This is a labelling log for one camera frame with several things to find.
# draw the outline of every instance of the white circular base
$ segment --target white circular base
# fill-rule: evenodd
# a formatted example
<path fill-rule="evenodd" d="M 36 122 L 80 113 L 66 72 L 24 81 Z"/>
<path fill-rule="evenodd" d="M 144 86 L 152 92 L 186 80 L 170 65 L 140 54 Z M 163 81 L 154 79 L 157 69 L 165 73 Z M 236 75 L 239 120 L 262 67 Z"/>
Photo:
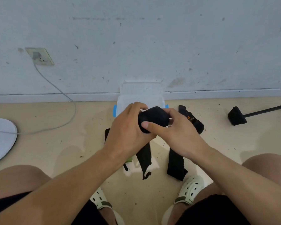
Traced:
<path fill-rule="evenodd" d="M 0 131 L 14 132 L 17 133 L 15 124 L 7 119 L 0 118 Z M 17 139 L 16 134 L 2 133 L 0 132 L 0 159 L 2 159 L 12 148 L 15 140 Z"/>

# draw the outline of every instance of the white crocs shoe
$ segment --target white crocs shoe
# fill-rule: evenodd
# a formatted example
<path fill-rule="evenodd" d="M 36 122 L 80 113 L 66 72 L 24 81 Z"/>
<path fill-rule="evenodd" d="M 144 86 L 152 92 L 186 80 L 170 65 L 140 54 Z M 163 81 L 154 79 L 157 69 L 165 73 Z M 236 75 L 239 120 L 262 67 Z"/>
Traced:
<path fill-rule="evenodd" d="M 98 210 L 104 207 L 108 207 L 113 210 L 112 205 L 106 200 L 101 187 L 99 187 L 96 192 L 90 197 L 90 200 L 97 206 Z M 125 225 L 123 218 L 116 211 L 113 210 L 113 212 L 116 217 L 116 223 L 118 225 Z"/>
<path fill-rule="evenodd" d="M 184 202 L 191 205 L 198 195 L 198 193 L 204 188 L 204 180 L 199 175 L 189 177 L 183 184 L 178 197 L 173 205 L 171 205 L 162 217 L 161 225 L 167 225 L 172 209 L 175 204 Z"/>

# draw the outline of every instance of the black shorts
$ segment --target black shorts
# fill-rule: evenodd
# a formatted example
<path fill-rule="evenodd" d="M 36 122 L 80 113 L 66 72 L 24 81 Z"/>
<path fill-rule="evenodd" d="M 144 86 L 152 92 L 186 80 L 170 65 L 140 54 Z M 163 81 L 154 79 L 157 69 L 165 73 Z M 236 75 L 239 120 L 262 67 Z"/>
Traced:
<path fill-rule="evenodd" d="M 0 199 L 0 212 L 30 192 Z M 90 200 L 83 206 L 72 225 L 108 225 Z M 250 224 L 227 196 L 211 195 L 194 204 L 182 214 L 176 225 L 189 224 Z"/>

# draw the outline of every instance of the outlet plate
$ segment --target outlet plate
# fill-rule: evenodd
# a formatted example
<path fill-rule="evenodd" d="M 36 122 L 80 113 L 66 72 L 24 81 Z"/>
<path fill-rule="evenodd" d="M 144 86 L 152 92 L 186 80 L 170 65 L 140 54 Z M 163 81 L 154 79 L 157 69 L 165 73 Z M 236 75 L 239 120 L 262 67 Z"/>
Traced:
<path fill-rule="evenodd" d="M 36 60 L 33 60 L 33 62 L 36 65 L 47 65 L 47 66 L 54 65 L 54 62 L 52 61 L 51 57 L 49 56 L 45 48 L 26 47 L 25 50 L 27 51 L 27 53 L 31 58 L 33 58 L 34 52 L 39 52 L 41 54 L 41 57 L 38 57 Z"/>

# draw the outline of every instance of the baseboard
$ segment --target baseboard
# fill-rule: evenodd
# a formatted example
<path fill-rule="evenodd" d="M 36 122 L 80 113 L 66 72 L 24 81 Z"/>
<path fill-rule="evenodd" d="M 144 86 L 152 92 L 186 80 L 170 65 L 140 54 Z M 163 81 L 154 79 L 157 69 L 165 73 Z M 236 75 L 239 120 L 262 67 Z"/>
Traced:
<path fill-rule="evenodd" d="M 117 101 L 119 93 L 69 93 L 74 101 Z M 281 88 L 274 89 L 242 89 L 242 90 L 209 90 L 209 91 L 167 91 L 165 100 L 236 98 L 281 96 Z M 43 103 L 68 102 L 62 94 L 17 94 L 0 95 L 0 103 Z"/>

